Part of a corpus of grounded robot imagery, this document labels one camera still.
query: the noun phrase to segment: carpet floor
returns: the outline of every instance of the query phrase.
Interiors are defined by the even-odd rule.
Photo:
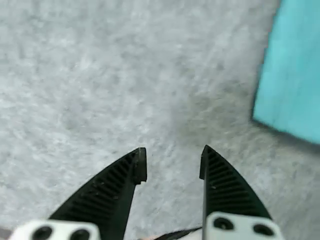
[[[198,226],[208,144],[288,240],[318,239],[319,147],[250,121],[278,4],[0,0],[0,225],[46,218],[146,147],[125,239]]]

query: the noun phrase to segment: turquoise fabric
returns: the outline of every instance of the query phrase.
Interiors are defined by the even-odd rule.
[[[320,144],[320,0],[282,0],[253,119]]]

